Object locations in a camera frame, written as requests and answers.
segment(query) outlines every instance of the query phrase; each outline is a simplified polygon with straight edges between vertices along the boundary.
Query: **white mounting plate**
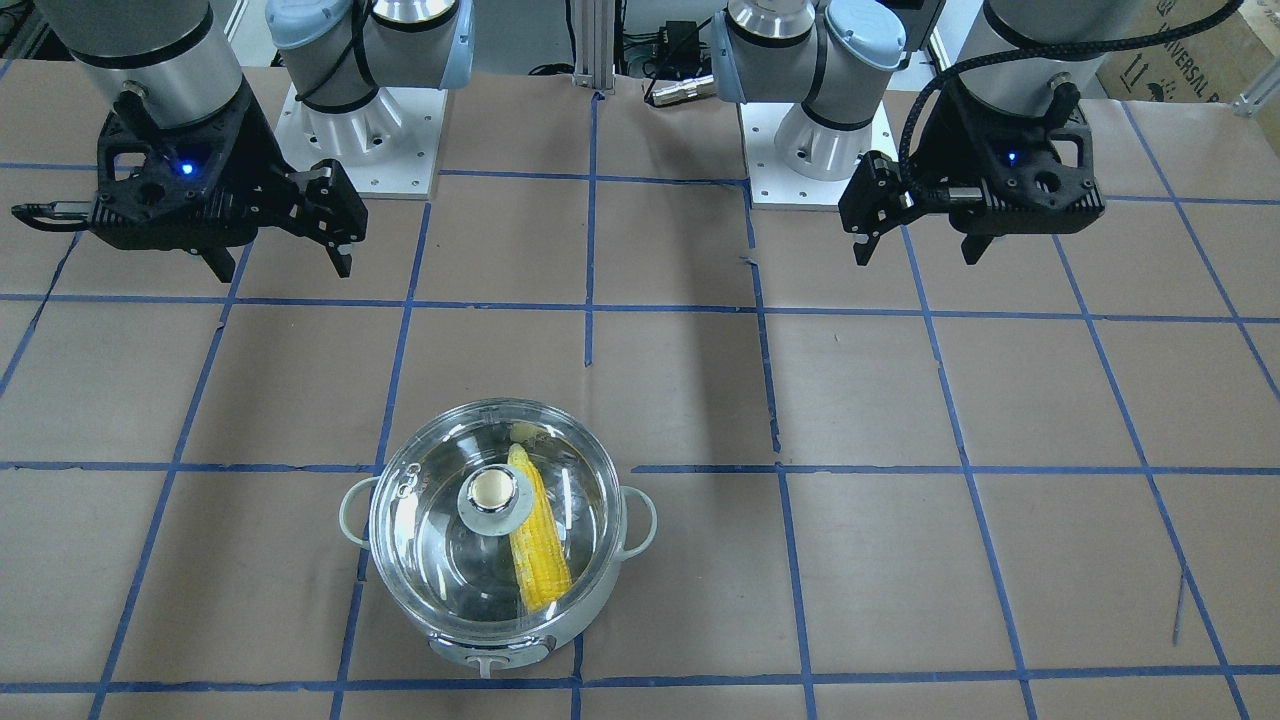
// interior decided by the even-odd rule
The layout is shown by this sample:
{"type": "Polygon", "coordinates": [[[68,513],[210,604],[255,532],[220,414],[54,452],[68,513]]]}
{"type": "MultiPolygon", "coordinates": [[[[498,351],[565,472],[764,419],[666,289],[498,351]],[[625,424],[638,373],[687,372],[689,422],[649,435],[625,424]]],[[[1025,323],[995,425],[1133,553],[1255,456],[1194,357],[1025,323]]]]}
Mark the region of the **white mounting plate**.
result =
{"type": "MultiPolygon", "coordinates": [[[[388,92],[399,104],[404,127],[410,135],[378,150],[380,159],[364,164],[337,158],[347,170],[351,183],[361,197],[389,200],[430,200],[435,191],[435,170],[439,159],[440,132],[444,128],[444,105],[448,91],[421,87],[389,87],[388,92]]],[[[284,160],[300,170],[307,170],[329,155],[319,151],[302,129],[298,108],[291,85],[289,94],[275,123],[275,140],[280,143],[284,160]]]]}
{"type": "MultiPolygon", "coordinates": [[[[746,169],[751,177],[751,204],[774,210],[835,210],[845,193],[849,179],[815,181],[792,170],[773,149],[773,135],[791,102],[748,102],[739,105],[742,120],[742,149],[746,169]]],[[[872,119],[872,150],[879,150],[897,159],[893,135],[888,129],[884,105],[876,109],[872,119]]]]}

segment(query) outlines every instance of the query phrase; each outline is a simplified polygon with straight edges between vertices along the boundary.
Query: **corn cob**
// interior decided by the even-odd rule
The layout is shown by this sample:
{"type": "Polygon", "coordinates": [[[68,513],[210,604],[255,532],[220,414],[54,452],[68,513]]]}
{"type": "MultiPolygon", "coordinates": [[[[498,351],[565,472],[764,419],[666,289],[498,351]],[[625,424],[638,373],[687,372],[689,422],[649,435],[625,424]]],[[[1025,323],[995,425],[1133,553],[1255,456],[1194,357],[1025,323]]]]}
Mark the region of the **corn cob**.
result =
{"type": "Polygon", "coordinates": [[[518,442],[507,452],[507,464],[534,484],[534,510],[511,533],[511,557],[516,564],[520,598],[529,612],[538,612],[567,593],[572,580],[541,474],[518,442]]]}

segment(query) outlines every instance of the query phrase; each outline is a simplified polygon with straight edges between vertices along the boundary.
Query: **silver cylinder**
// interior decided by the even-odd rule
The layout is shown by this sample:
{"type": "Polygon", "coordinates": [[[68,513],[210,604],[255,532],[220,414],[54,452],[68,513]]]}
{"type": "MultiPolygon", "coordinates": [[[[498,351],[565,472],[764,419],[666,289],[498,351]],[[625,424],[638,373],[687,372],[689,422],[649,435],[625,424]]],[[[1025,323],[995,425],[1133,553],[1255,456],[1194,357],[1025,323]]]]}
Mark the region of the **silver cylinder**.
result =
{"type": "Polygon", "coordinates": [[[369,165],[394,156],[407,133],[403,111],[385,88],[348,113],[321,113],[306,105],[298,113],[302,131],[315,149],[342,158],[344,165],[369,165]]]}
{"type": "Polygon", "coordinates": [[[1068,0],[1028,3],[1027,0],[987,0],[1005,24],[1024,37],[1052,45],[1082,40],[1124,37],[1142,9],[1142,0],[1068,0]]]}
{"type": "Polygon", "coordinates": [[[801,176],[842,181],[854,174],[859,156],[872,149],[872,133],[870,124],[854,131],[822,126],[796,104],[773,135],[773,147],[782,161],[801,176]]]}
{"type": "MultiPolygon", "coordinates": [[[[992,29],[983,13],[978,13],[960,51],[960,60],[1006,50],[1015,50],[1015,46],[992,29]]],[[[1012,115],[1034,118],[1043,115],[1053,100],[1051,78],[1066,73],[1073,82],[1083,85],[1093,77],[1103,59],[1069,63],[1033,58],[969,70],[960,76],[960,81],[987,105],[1012,115]]]]}
{"type": "MultiPolygon", "coordinates": [[[[987,0],[974,18],[960,60],[1014,50],[1015,42],[1038,45],[1083,42],[1123,37],[1128,24],[1142,9],[1142,0],[1080,0],[1073,3],[1025,3],[987,0]],[[992,27],[988,13],[1001,29],[992,27]],[[1001,32],[1010,37],[1001,36],[1001,32]]],[[[1034,58],[969,70],[960,76],[964,86],[979,100],[1014,115],[1038,117],[1053,99],[1050,81],[1070,78],[1084,85],[1098,70],[1105,56],[1089,60],[1050,60],[1034,58]]]]}
{"type": "Polygon", "coordinates": [[[737,27],[768,40],[800,37],[815,17],[810,0],[728,0],[726,9],[737,27]]]}
{"type": "Polygon", "coordinates": [[[230,101],[244,77],[230,44],[216,28],[191,50],[155,65],[81,67],[108,102],[115,101],[125,83],[141,87],[142,105],[161,129],[212,115],[230,101]]]}
{"type": "Polygon", "coordinates": [[[207,0],[36,0],[72,53],[127,58],[161,50],[196,29],[207,0]]]}
{"type": "Polygon", "coordinates": [[[40,0],[108,104],[131,88],[161,129],[209,118],[239,90],[239,61],[206,0],[40,0]]]}

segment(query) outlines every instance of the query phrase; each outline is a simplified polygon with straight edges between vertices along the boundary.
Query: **blue tape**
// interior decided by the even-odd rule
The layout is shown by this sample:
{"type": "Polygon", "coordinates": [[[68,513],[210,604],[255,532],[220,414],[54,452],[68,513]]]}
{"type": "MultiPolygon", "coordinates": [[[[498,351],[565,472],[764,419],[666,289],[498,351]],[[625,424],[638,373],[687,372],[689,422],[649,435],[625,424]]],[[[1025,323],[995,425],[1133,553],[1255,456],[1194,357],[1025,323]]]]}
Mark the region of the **blue tape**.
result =
{"type": "Polygon", "coordinates": [[[99,720],[102,712],[102,702],[106,700],[108,684],[111,682],[111,675],[115,673],[115,664],[120,659],[120,650],[124,647],[124,635],[129,630],[129,621],[133,619],[133,609],[138,602],[138,593],[142,591],[142,580],[146,578],[147,565],[151,562],[151,551],[155,550],[156,536],[160,533],[160,520],[164,518],[165,506],[169,502],[169,493],[173,491],[174,478],[178,475],[178,464],[182,461],[182,454],[187,448],[187,439],[191,437],[191,428],[196,421],[196,413],[200,409],[200,400],[205,393],[205,386],[209,384],[209,375],[214,369],[214,357],[218,355],[218,347],[223,342],[224,332],[227,331],[227,320],[230,316],[232,307],[234,306],[236,292],[239,290],[241,281],[244,278],[244,268],[248,266],[250,254],[253,246],[248,245],[244,247],[244,252],[241,254],[239,264],[236,268],[236,274],[232,277],[232,284],[227,291],[227,299],[223,302],[223,311],[219,315],[218,327],[214,328],[214,337],[209,342],[209,351],[205,354],[205,364],[200,369],[200,378],[196,380],[196,388],[192,391],[191,402],[187,406],[187,415],[182,421],[182,429],[178,433],[178,442],[173,448],[173,459],[170,461],[170,469],[165,474],[164,484],[160,487],[160,497],[156,500],[155,511],[151,514],[151,524],[147,528],[146,541],[142,543],[142,555],[138,559],[138,566],[133,573],[133,582],[129,584],[129,593],[124,600],[124,609],[120,611],[120,621],[115,628],[115,637],[111,639],[111,648],[106,655],[106,664],[102,666],[102,678],[99,680],[97,692],[93,693],[93,703],[90,707],[88,720],[99,720]]]}
{"type": "Polygon", "coordinates": [[[35,314],[31,315],[31,320],[27,322],[27,329],[22,333],[22,340],[18,341],[18,347],[14,348],[9,364],[5,366],[4,375],[0,375],[0,397],[4,397],[5,391],[9,389],[9,382],[13,380],[14,373],[18,372],[18,364],[22,363],[22,356],[27,352],[27,346],[31,345],[31,338],[36,334],[36,327],[40,325],[40,318],[45,314],[45,307],[49,306],[49,296],[58,287],[58,281],[63,277],[63,269],[67,268],[67,260],[70,259],[72,251],[79,245],[81,237],[81,233],[72,236],[72,241],[67,245],[67,252],[63,254],[61,260],[54,268],[54,277],[49,281],[49,290],[45,291],[40,306],[36,307],[35,314]]]}
{"type": "Polygon", "coordinates": [[[1147,142],[1147,137],[1142,133],[1142,128],[1138,127],[1138,120],[1133,117],[1128,105],[1121,104],[1125,117],[1129,119],[1129,124],[1133,126],[1134,133],[1138,135],[1138,141],[1142,143],[1143,151],[1147,152],[1147,159],[1151,160],[1151,165],[1156,169],[1156,174],[1160,176],[1160,182],[1165,186],[1165,191],[1169,197],[1174,201],[1174,208],[1178,210],[1178,217],[1183,220],[1183,227],[1187,228],[1187,234],[1190,236],[1192,243],[1196,246],[1196,252],[1199,254],[1201,261],[1204,263],[1204,269],[1208,270],[1210,277],[1213,279],[1213,287],[1217,288],[1219,295],[1222,296],[1222,302],[1226,304],[1226,310],[1231,314],[1235,320],[1236,328],[1240,331],[1240,336],[1244,337],[1244,343],[1249,346],[1249,352],[1253,355],[1253,360],[1258,364],[1258,369],[1262,370],[1262,377],[1266,379],[1267,386],[1271,388],[1271,395],[1280,401],[1280,386],[1276,386],[1275,378],[1271,375],[1271,370],[1267,369],[1266,361],[1262,360],[1262,355],[1258,352],[1257,345],[1253,342],[1253,337],[1249,334],[1249,329],[1240,322],[1240,314],[1235,310],[1235,304],[1231,301],[1231,296],[1226,292],[1226,286],[1222,284],[1222,279],[1219,277],[1217,270],[1213,269],[1213,263],[1210,261],[1208,254],[1204,251],[1204,246],[1201,243],[1199,236],[1196,234],[1196,228],[1192,227],[1190,218],[1187,217],[1187,210],[1183,208],[1181,201],[1174,192],[1174,186],[1170,184],[1169,178],[1165,176],[1164,168],[1160,167],[1160,161],[1156,160],[1156,154],[1151,150],[1151,145],[1147,142]]]}
{"type": "Polygon", "coordinates": [[[805,715],[818,720],[818,700],[813,692],[813,665],[809,662],[809,621],[804,612],[804,588],[800,584],[800,553],[796,550],[795,516],[791,512],[791,488],[787,474],[777,471],[778,501],[782,505],[782,534],[787,541],[787,568],[791,573],[791,603],[796,616],[796,643],[800,651],[800,683],[804,685],[805,715]]]}
{"type": "Polygon", "coordinates": [[[74,170],[79,173],[96,173],[97,165],[78,165],[70,163],[4,163],[0,161],[0,170],[74,170]]]}
{"type": "Polygon", "coordinates": [[[582,318],[582,366],[590,368],[595,355],[595,205],[599,177],[599,133],[602,92],[591,94],[591,136],[589,155],[589,174],[586,186],[586,313],[582,318]]]}
{"type": "Polygon", "coordinates": [[[960,416],[956,410],[955,397],[951,393],[951,382],[947,379],[946,365],[942,361],[942,347],[938,345],[937,328],[933,325],[933,313],[929,309],[929,300],[924,292],[924,275],[915,256],[915,247],[911,243],[911,233],[902,228],[902,243],[906,247],[906,258],[911,265],[911,275],[915,279],[915,292],[920,299],[920,310],[924,314],[924,328],[929,336],[929,345],[933,348],[933,359],[938,364],[938,382],[942,386],[942,398],[947,406],[947,416],[951,420],[951,433],[955,437],[956,451],[960,454],[960,465],[964,470],[965,484],[969,488],[969,500],[973,502],[974,516],[978,520],[978,530],[982,534],[982,544],[987,551],[987,562],[991,565],[991,577],[996,583],[996,596],[1000,600],[1000,611],[1005,618],[1005,629],[1009,632],[1009,646],[1014,656],[1014,667],[1018,671],[1018,684],[1023,691],[1023,703],[1027,706],[1027,717],[1037,720],[1036,700],[1032,697],[1030,682],[1027,679],[1027,661],[1023,657],[1021,641],[1018,638],[1018,625],[1014,621],[1012,603],[1009,601],[1009,591],[1005,588],[1004,573],[1000,569],[1000,559],[996,556],[996,543],[991,537],[991,528],[987,525],[987,512],[982,506],[982,495],[978,492],[978,482],[974,479],[973,468],[969,465],[969,454],[965,450],[964,432],[960,428],[960,416]]]}
{"type": "MultiPolygon", "coordinates": [[[[1129,113],[1128,108],[1124,108],[1125,113],[1129,113]]],[[[1134,123],[1134,129],[1137,129],[1137,123],[1134,123]]],[[[1129,405],[1124,400],[1124,395],[1120,392],[1120,383],[1116,380],[1116,374],[1111,368],[1111,361],[1107,357],[1106,347],[1102,345],[1102,337],[1098,334],[1098,328],[1093,319],[1089,316],[1088,304],[1084,301],[1084,293],[1080,292],[1080,286],[1075,281],[1075,273],[1071,270],[1071,264],[1066,259],[1066,251],[1062,249],[1062,242],[1055,234],[1053,247],[1057,250],[1057,256],[1062,261],[1062,269],[1066,272],[1066,279],[1071,284],[1071,292],[1075,293],[1075,301],[1080,306],[1080,313],[1085,316],[1084,323],[1089,329],[1089,337],[1093,340],[1093,347],[1098,354],[1098,360],[1102,363],[1102,370],[1106,374],[1107,384],[1111,386],[1111,393],[1115,397],[1116,406],[1120,409],[1120,416],[1124,419],[1125,430],[1129,433],[1129,438],[1133,442],[1134,451],[1138,454],[1138,461],[1142,462],[1147,478],[1147,486],[1151,489],[1151,495],[1156,501],[1156,509],[1160,511],[1160,519],[1165,524],[1165,532],[1169,534],[1169,541],[1174,546],[1174,553],[1178,555],[1178,564],[1183,570],[1184,578],[1187,579],[1187,588],[1192,593],[1192,598],[1196,601],[1196,607],[1199,611],[1201,620],[1204,623],[1204,630],[1208,634],[1210,643],[1213,646],[1213,653],[1217,656],[1219,667],[1221,674],[1226,678],[1226,684],[1231,691],[1231,698],[1235,701],[1235,707],[1240,714],[1242,720],[1249,720],[1249,712],[1244,707],[1244,698],[1240,696],[1240,688],[1231,675],[1228,667],[1226,653],[1222,650],[1222,643],[1217,637],[1217,630],[1213,628],[1213,621],[1208,615],[1208,607],[1204,605],[1204,598],[1199,592],[1199,585],[1196,582],[1196,577],[1192,573],[1190,566],[1187,562],[1187,555],[1183,552],[1183,543],[1178,539],[1178,532],[1174,529],[1174,520],[1169,514],[1169,509],[1165,506],[1165,498],[1160,492],[1160,486],[1156,484],[1156,475],[1149,470],[1149,462],[1147,461],[1147,452],[1142,446],[1142,438],[1138,434],[1138,425],[1133,420],[1133,415],[1129,413],[1129,405]]]]}
{"type": "MultiPolygon", "coordinates": [[[[1280,665],[1230,665],[1233,675],[1280,675],[1280,665]]],[[[1219,665],[1139,665],[1125,667],[1050,667],[1028,670],[1029,680],[1089,679],[1089,678],[1176,678],[1220,676],[1219,665]]],[[[877,685],[919,683],[989,683],[1018,680],[1014,670],[945,670],[918,673],[815,673],[814,685],[877,685]]],[[[579,682],[576,678],[497,678],[468,679],[378,679],[349,680],[347,692],[378,691],[490,691],[490,689],[576,689],[576,688],[672,688],[672,687],[744,687],[744,685],[799,685],[799,674],[769,675],[676,675],[676,676],[617,676],[579,682]]],[[[92,693],[97,683],[0,683],[0,694],[83,694],[92,693]]],[[[186,683],[113,682],[108,694],[127,693],[278,693],[278,692],[334,692],[334,680],[282,680],[274,683],[225,683],[192,680],[186,683]]]]}

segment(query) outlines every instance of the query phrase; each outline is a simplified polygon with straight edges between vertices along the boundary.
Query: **table surface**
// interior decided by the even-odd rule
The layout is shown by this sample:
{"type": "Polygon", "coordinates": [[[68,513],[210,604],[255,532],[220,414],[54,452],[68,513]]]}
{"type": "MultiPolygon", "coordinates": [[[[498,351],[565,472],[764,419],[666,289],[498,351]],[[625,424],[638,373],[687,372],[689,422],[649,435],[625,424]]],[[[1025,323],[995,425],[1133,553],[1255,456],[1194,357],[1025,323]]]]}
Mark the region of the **table surface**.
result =
{"type": "MultiPolygon", "coordinates": [[[[78,69],[0,65],[0,205],[88,197],[78,69]]],[[[750,208],[733,106],[623,79],[477,76],[344,281],[282,232],[225,286],[4,214],[0,716],[1280,717],[1280,161],[1222,106],[1085,110],[1106,215],[974,268],[940,219],[855,266],[750,208]],[[494,396],[660,527],[484,682],[334,514],[494,396]]]]}

